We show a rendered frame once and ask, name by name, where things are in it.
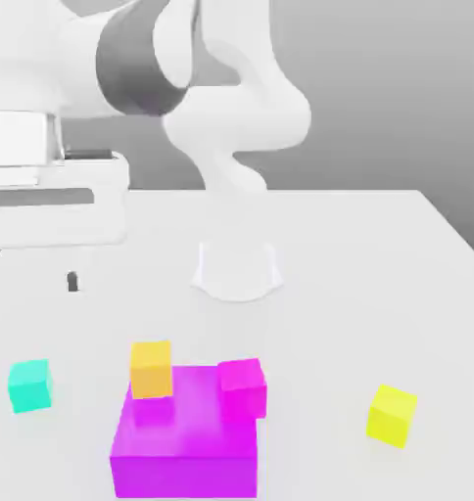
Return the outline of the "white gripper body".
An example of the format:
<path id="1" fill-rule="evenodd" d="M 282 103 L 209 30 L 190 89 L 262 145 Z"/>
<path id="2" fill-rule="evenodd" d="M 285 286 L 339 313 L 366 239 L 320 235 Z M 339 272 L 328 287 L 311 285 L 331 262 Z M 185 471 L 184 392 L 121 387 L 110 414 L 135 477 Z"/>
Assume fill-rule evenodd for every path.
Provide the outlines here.
<path id="1" fill-rule="evenodd" d="M 127 159 L 113 151 L 66 151 L 46 166 L 0 166 L 0 192 L 86 189 L 91 204 L 0 205 L 0 250 L 101 246 L 126 233 Z"/>

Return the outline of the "small cyan cube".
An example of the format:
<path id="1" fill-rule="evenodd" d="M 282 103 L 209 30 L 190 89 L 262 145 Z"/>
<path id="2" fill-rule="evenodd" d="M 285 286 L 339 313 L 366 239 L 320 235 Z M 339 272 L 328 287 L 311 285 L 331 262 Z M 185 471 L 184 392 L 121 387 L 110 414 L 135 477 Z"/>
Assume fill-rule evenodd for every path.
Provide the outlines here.
<path id="1" fill-rule="evenodd" d="M 50 408 L 53 379 L 48 359 L 14 363 L 8 377 L 8 392 L 15 414 Z"/>

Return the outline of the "small orange cube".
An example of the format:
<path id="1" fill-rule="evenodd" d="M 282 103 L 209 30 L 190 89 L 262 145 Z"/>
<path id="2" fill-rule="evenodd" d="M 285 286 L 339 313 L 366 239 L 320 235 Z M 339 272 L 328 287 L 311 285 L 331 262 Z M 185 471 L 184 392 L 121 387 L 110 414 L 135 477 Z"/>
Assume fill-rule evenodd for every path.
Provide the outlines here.
<path id="1" fill-rule="evenodd" d="M 134 399 L 172 396 L 170 341 L 135 342 L 129 369 Z"/>

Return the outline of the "small magenta cube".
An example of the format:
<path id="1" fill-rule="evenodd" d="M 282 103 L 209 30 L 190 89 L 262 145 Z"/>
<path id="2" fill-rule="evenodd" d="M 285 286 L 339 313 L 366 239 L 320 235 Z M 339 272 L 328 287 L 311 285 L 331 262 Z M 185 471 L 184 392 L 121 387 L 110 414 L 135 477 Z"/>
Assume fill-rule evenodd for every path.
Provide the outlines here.
<path id="1" fill-rule="evenodd" d="M 216 374 L 226 420 L 256 420 L 266 416 L 267 383 L 258 358 L 220 362 Z"/>

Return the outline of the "small yellow cube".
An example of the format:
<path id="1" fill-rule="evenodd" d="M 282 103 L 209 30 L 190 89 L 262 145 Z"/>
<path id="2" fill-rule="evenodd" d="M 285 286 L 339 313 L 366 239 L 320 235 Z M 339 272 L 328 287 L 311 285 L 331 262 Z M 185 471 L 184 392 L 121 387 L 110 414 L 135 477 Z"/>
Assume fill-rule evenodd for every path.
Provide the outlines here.
<path id="1" fill-rule="evenodd" d="M 380 385 L 368 412 L 366 435 L 404 449 L 417 405 L 417 396 Z"/>

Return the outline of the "large magenta box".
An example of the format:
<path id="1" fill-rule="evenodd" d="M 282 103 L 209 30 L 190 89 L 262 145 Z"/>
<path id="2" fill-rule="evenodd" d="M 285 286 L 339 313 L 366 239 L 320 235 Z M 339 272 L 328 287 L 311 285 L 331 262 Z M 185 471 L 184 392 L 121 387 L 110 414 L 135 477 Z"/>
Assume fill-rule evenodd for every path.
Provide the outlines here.
<path id="1" fill-rule="evenodd" d="M 173 396 L 125 394 L 110 453 L 118 498 L 255 498 L 257 425 L 222 418 L 215 366 L 175 366 Z"/>

